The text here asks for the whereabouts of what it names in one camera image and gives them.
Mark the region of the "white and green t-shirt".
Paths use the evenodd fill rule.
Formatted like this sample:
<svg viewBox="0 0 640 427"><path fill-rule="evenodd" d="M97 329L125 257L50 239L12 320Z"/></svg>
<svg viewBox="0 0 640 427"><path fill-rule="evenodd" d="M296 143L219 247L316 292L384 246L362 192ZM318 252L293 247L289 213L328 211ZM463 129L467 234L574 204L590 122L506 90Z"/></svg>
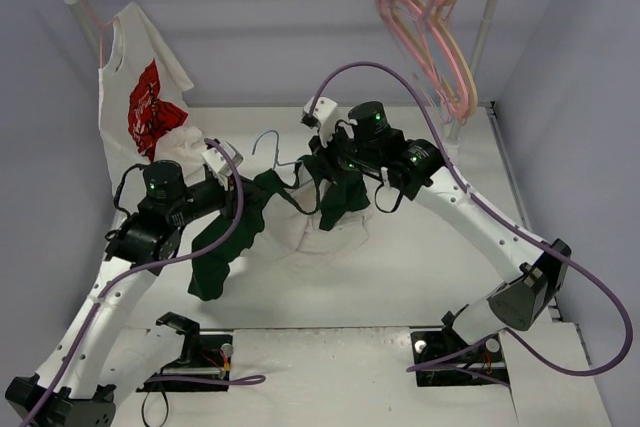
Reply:
<svg viewBox="0 0 640 427"><path fill-rule="evenodd" d="M202 301L218 299L231 263L247 256L263 266L277 262L327 266L348 255L369 238L371 208L363 175L347 171L335 182L321 161L298 159L288 184L273 169L244 185L239 223L217 216L192 241L194 251L214 248L191 261L188 293Z"/></svg>

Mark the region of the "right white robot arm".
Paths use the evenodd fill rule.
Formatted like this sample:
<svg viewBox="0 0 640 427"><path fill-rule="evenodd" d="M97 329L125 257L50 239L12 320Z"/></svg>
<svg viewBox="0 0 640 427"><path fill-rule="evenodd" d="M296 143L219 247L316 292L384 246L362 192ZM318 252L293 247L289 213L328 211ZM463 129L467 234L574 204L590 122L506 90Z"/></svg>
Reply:
<svg viewBox="0 0 640 427"><path fill-rule="evenodd" d="M342 118L336 102L322 97L304 106L301 121L316 129L309 146L332 179L354 172L396 189L453 227L501 278L483 298L444 317L442 345L449 356L464 359L481 339L505 328L528 330L560 290L570 247L562 240L527 241L527 230L501 212L484 211L485 198L446 166L441 151L391 127L381 102L359 104Z"/></svg>

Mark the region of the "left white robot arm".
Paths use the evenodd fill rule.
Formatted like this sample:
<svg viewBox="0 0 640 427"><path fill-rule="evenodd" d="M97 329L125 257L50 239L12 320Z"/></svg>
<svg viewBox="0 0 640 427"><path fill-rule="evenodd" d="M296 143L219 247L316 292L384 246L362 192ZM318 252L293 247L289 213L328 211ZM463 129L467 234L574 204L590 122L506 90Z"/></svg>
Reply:
<svg viewBox="0 0 640 427"><path fill-rule="evenodd" d="M213 154L189 185L172 160L138 164L144 193L113 231L86 300L58 346L30 377L16 377L5 398L24 426L109 426L120 405L166 365L191 365L200 326L165 311L138 334L127 322L171 265L222 249L247 208L241 158Z"/></svg>

